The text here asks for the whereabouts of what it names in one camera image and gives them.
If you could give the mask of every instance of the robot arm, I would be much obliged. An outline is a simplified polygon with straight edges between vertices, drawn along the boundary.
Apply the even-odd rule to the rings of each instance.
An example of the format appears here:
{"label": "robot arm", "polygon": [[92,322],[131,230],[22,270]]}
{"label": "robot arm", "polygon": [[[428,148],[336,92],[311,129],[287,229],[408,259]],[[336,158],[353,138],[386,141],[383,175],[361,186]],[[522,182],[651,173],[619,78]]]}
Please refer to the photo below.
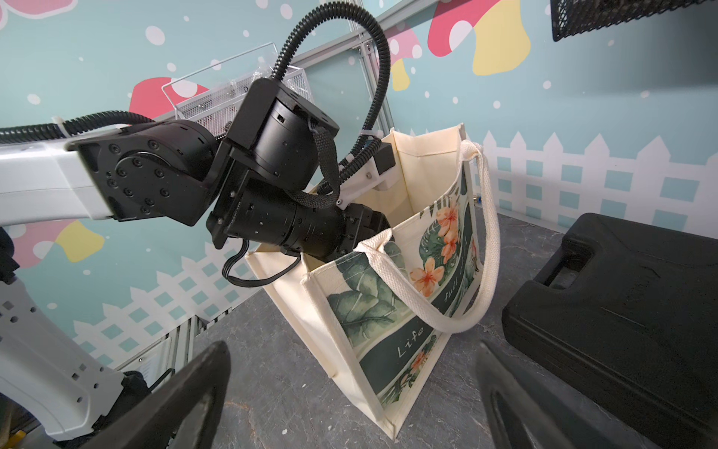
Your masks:
{"label": "robot arm", "polygon": [[[100,120],[116,113],[76,119],[69,128],[66,123],[0,129],[0,144],[13,143],[0,147],[0,226],[159,216],[193,226],[216,199],[206,226],[217,248],[227,238],[252,239],[323,261],[351,251],[388,227],[382,213],[351,201],[398,179],[391,145],[366,144],[360,135],[352,149],[355,161],[339,174],[331,161],[338,125],[282,83],[302,40],[339,17],[363,26],[378,48],[379,80],[363,125],[363,133],[371,131],[388,88],[386,36],[359,6],[324,4],[292,32],[272,77],[252,83],[226,135],[213,136],[192,121],[145,123],[148,119],[136,116],[133,126],[87,132],[96,123],[127,123]],[[207,96],[202,107],[211,109],[215,100],[220,98]],[[48,136],[57,140],[17,143]],[[308,200],[302,190],[319,165],[320,150],[331,190]],[[2,246],[0,241],[0,390],[33,413],[54,439],[89,438],[149,390],[133,386],[132,375],[101,366],[52,324],[12,275],[17,264],[11,243]],[[241,279],[230,278],[241,285]]]}
{"label": "robot arm", "polygon": [[0,146],[0,226],[113,215],[79,153],[67,150],[77,139]]}

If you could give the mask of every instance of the tote bag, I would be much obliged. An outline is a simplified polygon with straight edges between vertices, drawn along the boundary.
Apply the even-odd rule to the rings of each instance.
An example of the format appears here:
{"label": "tote bag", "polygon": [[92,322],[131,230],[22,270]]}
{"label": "tote bag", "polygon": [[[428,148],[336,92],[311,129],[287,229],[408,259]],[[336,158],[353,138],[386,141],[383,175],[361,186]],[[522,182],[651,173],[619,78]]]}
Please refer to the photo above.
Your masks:
{"label": "tote bag", "polygon": [[[500,245],[486,188],[482,265],[470,162],[481,185],[491,182],[481,146],[466,140],[463,125],[416,137],[392,131],[383,140],[402,176],[355,202],[383,212],[392,228],[328,264],[303,254],[264,289],[346,397],[394,439],[451,333],[485,314]],[[294,261],[266,244],[246,259],[259,279]]]}

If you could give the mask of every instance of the teal wall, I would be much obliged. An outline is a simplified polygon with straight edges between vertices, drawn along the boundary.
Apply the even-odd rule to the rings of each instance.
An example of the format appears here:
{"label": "teal wall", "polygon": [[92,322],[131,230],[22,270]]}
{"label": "teal wall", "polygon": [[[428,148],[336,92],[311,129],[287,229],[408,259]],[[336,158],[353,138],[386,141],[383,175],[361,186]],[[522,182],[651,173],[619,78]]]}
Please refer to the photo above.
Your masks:
{"label": "teal wall", "polygon": [[[291,6],[291,19],[282,16],[282,8],[286,15],[283,4]],[[69,119],[96,111],[127,110],[128,93],[143,80],[177,78],[210,64],[212,59],[221,60],[266,42],[281,47],[302,16],[318,4],[319,0],[217,0],[204,6],[177,0],[78,0],[69,11],[41,19],[29,19],[3,9],[0,60],[7,70],[0,73],[3,85],[0,103],[4,105],[0,110],[0,126],[44,123],[56,115]],[[163,31],[164,43],[155,45],[148,40],[149,26]],[[315,35],[307,38],[300,52],[348,31],[346,21],[323,24]],[[174,64],[174,72],[168,70],[168,63]],[[229,66],[217,72],[224,79],[242,74],[231,72]],[[309,68],[307,76],[315,103],[341,127],[337,150],[342,157],[355,141],[370,103],[358,56],[354,52],[338,55]],[[39,104],[28,100],[30,94],[40,98]],[[54,243],[57,232],[50,232],[51,223],[10,227],[24,259],[35,257],[17,274],[54,323],[111,366],[123,361],[119,358],[128,359],[139,352],[166,333],[174,322],[194,313],[211,318],[220,312],[215,303],[226,304],[224,297],[236,305],[237,298],[245,299],[253,292],[238,288],[239,294],[227,293],[233,287],[218,279],[219,262],[204,265],[215,257],[207,253],[210,236],[204,219],[192,228],[168,218],[125,223],[80,222],[87,231],[75,236],[71,246],[86,245],[98,236],[103,243],[98,251],[74,262],[68,259],[63,246]],[[50,245],[49,251],[42,250],[45,241]],[[198,262],[202,266],[195,267],[193,264]],[[246,270],[240,264],[238,274],[249,277],[251,273]],[[170,293],[169,297],[142,299],[143,292],[162,288],[158,287],[158,273],[178,279],[187,275],[194,281],[183,282],[182,290]],[[192,287],[205,277],[211,278],[208,287]],[[141,290],[141,294],[133,297],[131,288]],[[132,330],[132,322],[126,328],[120,324],[122,332],[116,335],[116,329],[107,324],[105,305],[119,307],[123,316],[133,320],[141,318],[138,330]],[[105,341],[101,335],[95,339],[78,336],[76,322],[101,326],[97,330],[100,333],[106,330],[102,335],[112,338]]]}
{"label": "teal wall", "polygon": [[[496,11],[510,1],[518,3],[454,0],[439,2],[438,7],[446,11],[461,5],[464,9],[453,22],[471,21],[472,9],[486,6]],[[376,4],[378,0],[366,3]],[[626,218],[718,236],[712,225],[718,219],[718,210],[714,201],[708,201],[718,193],[718,185],[712,181],[718,175],[718,157],[712,158],[718,152],[718,4],[707,2],[559,42],[551,37],[547,0],[521,0],[520,5],[520,17],[504,14],[486,19],[491,11],[484,16],[487,27],[492,20],[500,22],[492,33],[483,34],[485,48],[502,48],[506,42],[514,42],[518,33],[500,31],[517,24],[530,40],[525,59],[512,70],[498,73],[476,75],[472,69],[479,30],[479,25],[472,29],[476,22],[468,24],[468,36],[449,54],[431,51],[430,29],[438,26],[434,18],[437,6],[410,18],[403,24],[406,28],[401,28],[403,34],[396,28],[390,30],[390,35],[403,36],[398,42],[405,52],[406,74],[399,75],[410,80],[403,90],[389,89],[396,128],[407,134],[423,134],[465,122],[469,135],[487,144],[493,176],[503,177],[503,190],[498,189],[496,180],[494,188],[507,205],[505,210],[524,217],[538,214],[544,223],[565,228],[580,213],[600,212],[606,200],[620,203],[619,209],[625,212],[619,215]],[[451,24],[449,28],[443,26],[444,39],[450,39]],[[416,35],[423,49],[418,58],[406,56],[403,43],[408,42],[407,32]],[[486,54],[478,58],[480,65],[489,69],[496,62]],[[392,76],[394,81],[400,79],[396,65]],[[557,149],[555,157],[563,162],[556,172],[544,169],[532,176],[532,159],[547,164],[554,158],[536,156],[545,146]],[[595,150],[597,154],[607,149],[604,162],[589,164],[594,157],[588,155],[592,146],[600,147]],[[662,152],[666,149],[664,160]],[[502,161],[510,168],[502,169]],[[631,168],[615,168],[624,161]],[[568,165],[583,169],[583,181],[562,179],[562,167]],[[612,167],[633,178],[633,184],[628,180],[624,189],[626,196],[610,189],[608,172]],[[587,180],[591,178],[587,172],[600,178],[595,185]],[[538,191],[529,188],[527,195],[527,184],[555,190],[555,195],[547,200],[544,192],[543,200],[536,200]],[[682,191],[687,188],[691,191],[688,194]],[[578,206],[560,203],[561,196],[567,197],[560,191],[580,195]],[[590,208],[583,207],[584,200]],[[611,203],[605,204],[605,210],[612,210]],[[673,215],[664,220],[660,210]]]}

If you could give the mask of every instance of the white cotton strap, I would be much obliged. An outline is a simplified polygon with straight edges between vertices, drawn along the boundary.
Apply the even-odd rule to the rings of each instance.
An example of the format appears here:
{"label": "white cotton strap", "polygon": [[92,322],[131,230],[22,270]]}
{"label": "white cotton strap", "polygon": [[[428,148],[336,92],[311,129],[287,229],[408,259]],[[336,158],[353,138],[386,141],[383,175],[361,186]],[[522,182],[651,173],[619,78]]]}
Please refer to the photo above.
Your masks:
{"label": "white cotton strap", "polygon": [[421,293],[416,291],[410,281],[398,270],[391,258],[384,252],[384,245],[391,238],[391,229],[380,232],[371,239],[360,242],[355,251],[363,252],[376,274],[391,288],[406,306],[416,313],[426,324],[445,333],[458,333],[469,330],[483,318],[493,298],[498,278],[500,240],[498,217],[494,206],[489,167],[481,146],[464,140],[459,154],[461,165],[464,161],[477,157],[479,178],[482,186],[482,206],[486,224],[486,257],[481,285],[476,300],[469,310],[461,316],[447,317],[441,314]]}

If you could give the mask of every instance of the white polka dot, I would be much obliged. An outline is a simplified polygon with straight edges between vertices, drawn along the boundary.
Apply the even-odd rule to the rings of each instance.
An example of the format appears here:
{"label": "white polka dot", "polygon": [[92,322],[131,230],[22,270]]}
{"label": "white polka dot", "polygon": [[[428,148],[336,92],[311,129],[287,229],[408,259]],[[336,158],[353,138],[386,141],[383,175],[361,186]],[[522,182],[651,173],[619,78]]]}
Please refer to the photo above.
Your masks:
{"label": "white polka dot", "polygon": [[191,98],[197,93],[197,84],[192,81],[181,80],[173,84],[172,89],[181,97]]}
{"label": "white polka dot", "polygon": [[288,4],[283,4],[279,7],[279,13],[287,20],[292,18],[292,7]]}
{"label": "white polka dot", "polygon": [[7,235],[10,236],[11,239],[17,239],[18,237],[22,237],[27,232],[27,226],[25,225],[13,225],[8,227],[8,229],[5,230],[7,232]]}
{"label": "white polka dot", "polygon": [[43,240],[41,242],[38,242],[35,244],[35,246],[32,247],[32,253],[38,259],[44,259],[45,256],[47,256],[47,253],[50,252],[50,249],[52,248],[53,244],[55,244],[55,243],[48,241],[48,240]]}
{"label": "white polka dot", "polygon": [[456,22],[449,32],[449,48],[453,51],[460,43],[464,42],[466,36],[468,36],[473,29],[474,27],[471,26],[471,23],[465,20]]}
{"label": "white polka dot", "polygon": [[160,28],[157,28],[154,25],[147,27],[147,29],[144,30],[144,36],[152,44],[155,44],[155,45],[164,44],[164,33],[162,32],[162,30]]}

